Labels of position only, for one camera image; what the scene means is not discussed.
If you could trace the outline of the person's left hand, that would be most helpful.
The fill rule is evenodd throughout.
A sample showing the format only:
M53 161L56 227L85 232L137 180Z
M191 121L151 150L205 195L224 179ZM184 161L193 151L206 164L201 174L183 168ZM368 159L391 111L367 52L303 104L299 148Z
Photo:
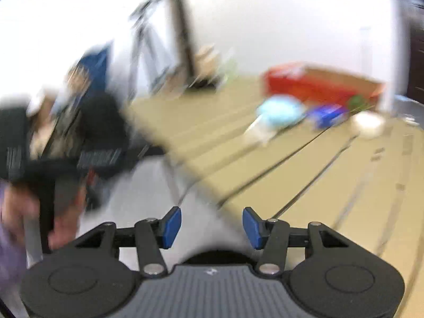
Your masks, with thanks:
M48 245L55 250L71 242L79 227L84 211L86 186L81 185L71 204L54 220L53 231L48 234ZM11 255L24 245L25 218L39 216L39 200L26 187L6 186L1 201L1 255Z

